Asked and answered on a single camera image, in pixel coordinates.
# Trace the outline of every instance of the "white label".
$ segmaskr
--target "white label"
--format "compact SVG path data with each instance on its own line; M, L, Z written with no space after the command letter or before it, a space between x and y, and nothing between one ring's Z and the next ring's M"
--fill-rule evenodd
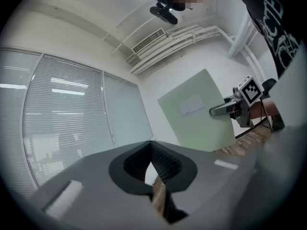
M71 207L75 199L79 196L81 190L81 182L71 181L65 190L55 199L55 201L48 206L45 213L55 219L61 219Z
M183 115L188 115L190 113L193 113L201 108L203 108L205 105L203 104L201 97L199 94L196 94L185 101L179 103L179 108Z
M250 76L247 76L240 84L239 84L239 88L247 81L249 80Z
M260 93L256 90L255 86L249 86L249 89L245 90L245 93L248 95L249 99L254 99L257 95L260 95Z
M232 169L232 170L236 170L239 167L239 165L237 165L237 164L227 163L227 162L224 162L222 160L216 160L214 162L214 164L218 165L218 166L222 166L222 167L228 168L228 169Z

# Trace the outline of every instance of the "ceiling light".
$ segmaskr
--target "ceiling light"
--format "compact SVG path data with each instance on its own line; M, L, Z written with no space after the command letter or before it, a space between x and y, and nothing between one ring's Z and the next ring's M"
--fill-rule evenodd
M70 85L80 86L80 87L84 87L84 88L88 87L88 85L86 85L86 84L81 84L81 83L76 83L76 82L68 82L68 81L65 81L63 79L56 79L56 78L51 78L51 82L70 84Z
M67 62L64 62L64 61L60 61L60 60L57 60L57 62L61 62L61 63L64 63L64 64L67 64L67 65L71 65L71 66L76 66L76 65L74 65L74 64L71 64L71 63L67 63Z
M83 115L84 113L57 113L59 115Z
M19 71L27 71L30 72L30 70L28 68L20 68L20 67L8 67L8 66L4 66L5 69L9 69L9 70L19 70Z
M75 95L84 95L84 92L76 92L76 91L68 91L68 90L57 90L51 89L54 93L61 93L61 94L75 94Z
M0 88L24 90L27 87L25 85L15 85L15 84L0 83Z

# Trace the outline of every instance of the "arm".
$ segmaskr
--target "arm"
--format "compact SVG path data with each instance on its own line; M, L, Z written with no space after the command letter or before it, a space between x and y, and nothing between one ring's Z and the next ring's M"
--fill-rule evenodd
M268 113L268 116L278 115L279 112L277 110L277 107L275 106L274 102L271 100L271 98L263 100L263 105ZM265 112L262 109L261 110L261 102L256 102L253 104L250 110L250 119L255 119L260 117L260 113L262 112L262 117L265 117Z

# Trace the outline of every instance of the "white paper label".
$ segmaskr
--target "white paper label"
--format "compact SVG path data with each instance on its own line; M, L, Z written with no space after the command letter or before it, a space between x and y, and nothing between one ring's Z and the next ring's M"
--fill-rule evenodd
M219 159L216 160L214 162L214 164L218 165L218 166L222 166L222 167L228 168L228 169L232 169L232 170L236 170L239 167L239 165L237 165L237 164L227 163L227 162L219 160Z
M179 103L179 108L183 115L188 115L190 113L193 113L201 108L203 108L205 105L201 100L201 97L199 94L196 94L185 101Z

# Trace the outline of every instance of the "air vent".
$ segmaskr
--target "air vent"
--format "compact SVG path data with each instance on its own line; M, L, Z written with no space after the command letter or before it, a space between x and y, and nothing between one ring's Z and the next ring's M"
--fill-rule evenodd
M144 49L146 46L151 44L153 41L158 39L159 37L165 35L165 32L162 28L160 28L158 31L150 34L148 37L146 37L144 40L142 40L140 43L138 43L135 47L133 47L133 52L137 54L142 49Z

